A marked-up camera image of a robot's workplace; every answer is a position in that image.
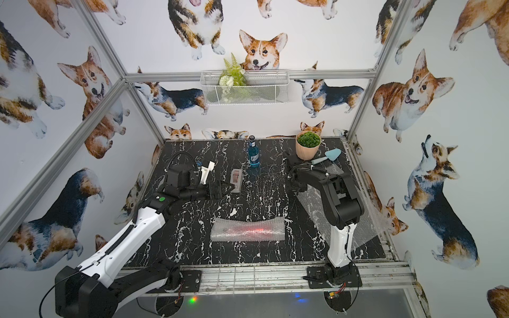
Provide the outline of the grey tape dispenser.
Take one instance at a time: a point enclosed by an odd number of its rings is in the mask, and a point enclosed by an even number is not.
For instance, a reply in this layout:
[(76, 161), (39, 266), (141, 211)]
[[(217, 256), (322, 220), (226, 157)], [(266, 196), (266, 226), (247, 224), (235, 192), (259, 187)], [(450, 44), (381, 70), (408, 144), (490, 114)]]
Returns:
[(234, 186), (232, 193), (239, 193), (243, 182), (243, 171), (242, 169), (235, 168), (231, 171), (230, 184)]

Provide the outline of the bubble wrap sheet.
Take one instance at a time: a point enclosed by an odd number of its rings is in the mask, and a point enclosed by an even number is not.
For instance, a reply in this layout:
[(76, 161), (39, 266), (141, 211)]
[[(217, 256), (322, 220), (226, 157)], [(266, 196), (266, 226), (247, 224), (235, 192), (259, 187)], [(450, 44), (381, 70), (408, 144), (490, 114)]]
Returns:
[(215, 218), (210, 233), (213, 242), (284, 241), (285, 237), (283, 217), (256, 222)]
[[(354, 180), (354, 186), (359, 192), (361, 201), (365, 208), (365, 213), (361, 216), (360, 222), (358, 223), (353, 235), (352, 249), (355, 250), (355, 258), (360, 258), (361, 253), (357, 252), (357, 249), (361, 249), (363, 245), (367, 246), (368, 251), (375, 248), (381, 248), (382, 251), (384, 251), (384, 249), (382, 241), (379, 237), (378, 225), (373, 223), (369, 213), (367, 197), (363, 194), (362, 191), (360, 191), (359, 187), (357, 186), (355, 177), (352, 176), (352, 178)], [(310, 219), (314, 222), (319, 234), (323, 237), (327, 244), (330, 244), (331, 229), (323, 209), (320, 192), (309, 185), (305, 192), (298, 193), (296, 197), (310, 216)]]

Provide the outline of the blue wine bottle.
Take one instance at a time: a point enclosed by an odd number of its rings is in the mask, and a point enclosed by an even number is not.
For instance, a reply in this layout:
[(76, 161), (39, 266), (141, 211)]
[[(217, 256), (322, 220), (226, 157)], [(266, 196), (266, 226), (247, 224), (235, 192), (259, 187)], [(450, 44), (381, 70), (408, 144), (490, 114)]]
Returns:
[(256, 143), (254, 135), (249, 136), (249, 148), (248, 148), (249, 164), (252, 168), (258, 168), (260, 166), (259, 161), (259, 148)]

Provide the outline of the red wine bottle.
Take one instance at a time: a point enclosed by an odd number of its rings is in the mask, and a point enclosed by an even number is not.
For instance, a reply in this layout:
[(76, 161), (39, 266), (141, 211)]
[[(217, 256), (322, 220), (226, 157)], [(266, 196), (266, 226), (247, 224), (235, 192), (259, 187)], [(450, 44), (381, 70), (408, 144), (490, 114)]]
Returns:
[(232, 237), (246, 237), (250, 240), (269, 239), (274, 236), (274, 231), (263, 227), (233, 227), (227, 230)]

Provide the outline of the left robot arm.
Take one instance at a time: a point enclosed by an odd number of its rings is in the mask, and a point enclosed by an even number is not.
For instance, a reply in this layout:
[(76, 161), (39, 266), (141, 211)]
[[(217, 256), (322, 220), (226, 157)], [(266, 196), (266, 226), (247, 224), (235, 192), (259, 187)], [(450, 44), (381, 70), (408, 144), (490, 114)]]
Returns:
[(196, 165), (169, 167), (162, 184), (141, 202), (132, 220), (79, 266), (63, 268), (54, 284), (60, 317), (112, 317), (126, 303), (155, 289), (180, 291), (184, 278), (177, 263), (159, 259), (122, 278), (117, 275), (141, 245), (163, 228), (172, 207), (189, 201), (220, 200), (234, 190), (226, 181), (208, 181)]

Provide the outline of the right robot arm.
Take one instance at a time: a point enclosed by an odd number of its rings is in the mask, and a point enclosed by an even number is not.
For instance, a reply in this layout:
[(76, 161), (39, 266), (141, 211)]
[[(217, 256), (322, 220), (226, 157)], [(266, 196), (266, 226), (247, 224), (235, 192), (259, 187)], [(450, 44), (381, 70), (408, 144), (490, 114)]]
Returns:
[(318, 190), (331, 229), (326, 264), (309, 267), (303, 279), (310, 285), (329, 283), (332, 286), (346, 284), (354, 278), (360, 280), (358, 267), (351, 259), (351, 245), (365, 208), (351, 175), (328, 172), (295, 154), (286, 157), (286, 165), (293, 192), (305, 192), (309, 186)]

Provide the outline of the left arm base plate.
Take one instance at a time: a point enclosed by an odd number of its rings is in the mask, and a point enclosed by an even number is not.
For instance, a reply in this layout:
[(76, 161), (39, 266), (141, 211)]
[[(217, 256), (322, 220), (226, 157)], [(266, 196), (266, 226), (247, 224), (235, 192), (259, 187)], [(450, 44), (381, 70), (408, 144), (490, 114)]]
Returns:
[(163, 287), (148, 291), (148, 294), (198, 292), (201, 276), (201, 270), (175, 270), (169, 275)]

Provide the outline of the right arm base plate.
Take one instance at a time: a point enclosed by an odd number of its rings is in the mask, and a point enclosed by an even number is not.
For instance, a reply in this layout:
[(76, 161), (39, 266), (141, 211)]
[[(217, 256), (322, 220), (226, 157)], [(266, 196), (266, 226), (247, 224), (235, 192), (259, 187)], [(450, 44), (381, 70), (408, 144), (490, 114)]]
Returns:
[(341, 268), (335, 268), (331, 264), (323, 266), (310, 266), (306, 269), (306, 275), (302, 277), (308, 282), (310, 289), (339, 289), (343, 285), (347, 288), (360, 288), (363, 286), (358, 268), (354, 263)]

